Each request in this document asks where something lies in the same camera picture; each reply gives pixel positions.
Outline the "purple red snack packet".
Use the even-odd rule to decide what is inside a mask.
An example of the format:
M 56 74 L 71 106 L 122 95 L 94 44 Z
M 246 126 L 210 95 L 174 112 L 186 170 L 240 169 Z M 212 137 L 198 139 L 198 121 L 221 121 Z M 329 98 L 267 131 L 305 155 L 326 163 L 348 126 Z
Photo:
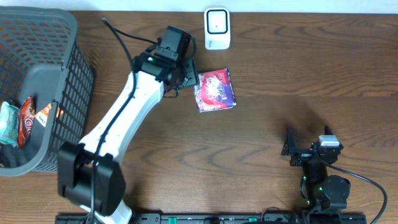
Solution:
M 227 68 L 200 73 L 194 96 L 200 113 L 226 110 L 236 106 L 233 86 Z

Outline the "orange tissue pack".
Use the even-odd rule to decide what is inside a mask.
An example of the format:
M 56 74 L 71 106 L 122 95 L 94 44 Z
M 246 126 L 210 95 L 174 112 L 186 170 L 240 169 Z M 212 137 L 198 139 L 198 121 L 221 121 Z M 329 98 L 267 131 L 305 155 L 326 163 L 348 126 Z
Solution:
M 35 119 L 41 124 L 43 127 L 46 127 L 47 120 L 49 117 L 49 112 L 52 109 L 52 104 L 49 103 L 45 108 L 40 110 L 38 113 L 35 114 Z M 55 117 L 56 118 L 61 118 L 63 116 L 64 112 L 60 108 L 57 108 L 57 112 Z

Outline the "orange red snack bar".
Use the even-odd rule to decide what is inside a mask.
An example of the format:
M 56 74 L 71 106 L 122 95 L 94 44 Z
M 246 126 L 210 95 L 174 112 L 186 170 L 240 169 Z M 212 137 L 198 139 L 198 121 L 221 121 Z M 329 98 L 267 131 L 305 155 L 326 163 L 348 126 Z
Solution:
M 19 112 L 17 147 L 23 148 L 30 138 L 35 118 L 34 97 L 28 97 Z

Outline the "teal wet wipes packet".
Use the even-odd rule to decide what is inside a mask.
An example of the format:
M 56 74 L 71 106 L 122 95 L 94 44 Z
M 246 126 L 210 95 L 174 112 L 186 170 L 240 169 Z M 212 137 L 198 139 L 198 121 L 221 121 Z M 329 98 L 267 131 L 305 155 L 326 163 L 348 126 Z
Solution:
M 17 146 L 19 108 L 4 101 L 1 105 L 1 144 Z

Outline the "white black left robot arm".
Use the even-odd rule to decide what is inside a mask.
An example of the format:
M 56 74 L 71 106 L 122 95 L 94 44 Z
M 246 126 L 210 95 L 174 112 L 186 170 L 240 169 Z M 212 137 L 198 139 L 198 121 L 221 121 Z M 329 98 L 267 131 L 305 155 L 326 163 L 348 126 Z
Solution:
M 140 55 L 126 54 L 131 72 L 117 100 L 79 143 L 65 142 L 58 151 L 58 193 L 88 213 L 58 215 L 56 223 L 130 222 L 121 163 L 144 118 L 165 94 L 199 83 L 193 56 L 187 55 L 195 46 L 189 33 L 168 26 L 164 37 Z

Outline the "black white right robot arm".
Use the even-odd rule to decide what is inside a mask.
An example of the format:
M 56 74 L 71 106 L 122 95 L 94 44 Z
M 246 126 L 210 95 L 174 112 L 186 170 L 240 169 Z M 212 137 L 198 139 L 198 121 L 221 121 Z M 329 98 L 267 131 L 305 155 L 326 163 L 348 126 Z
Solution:
M 343 145 L 328 126 L 308 148 L 297 147 L 293 130 L 287 130 L 281 154 L 290 157 L 291 166 L 303 169 L 301 192 L 310 208 L 319 212 L 340 212 L 347 208 L 350 181 L 327 172 L 327 167 L 338 160 L 342 149 Z

